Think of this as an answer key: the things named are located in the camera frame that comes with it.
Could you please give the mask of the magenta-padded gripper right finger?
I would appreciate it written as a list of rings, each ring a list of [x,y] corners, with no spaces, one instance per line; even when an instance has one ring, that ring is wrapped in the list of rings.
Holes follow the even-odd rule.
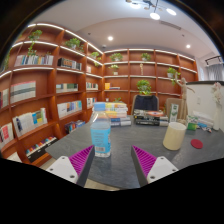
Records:
[[[131,147],[131,156],[141,187],[178,171],[166,157],[156,157],[137,146]]]

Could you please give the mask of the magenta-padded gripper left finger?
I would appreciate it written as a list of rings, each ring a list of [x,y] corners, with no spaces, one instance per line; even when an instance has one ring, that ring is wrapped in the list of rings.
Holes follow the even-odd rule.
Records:
[[[91,145],[70,157],[59,157],[47,171],[84,187],[94,156],[95,149],[94,146]]]

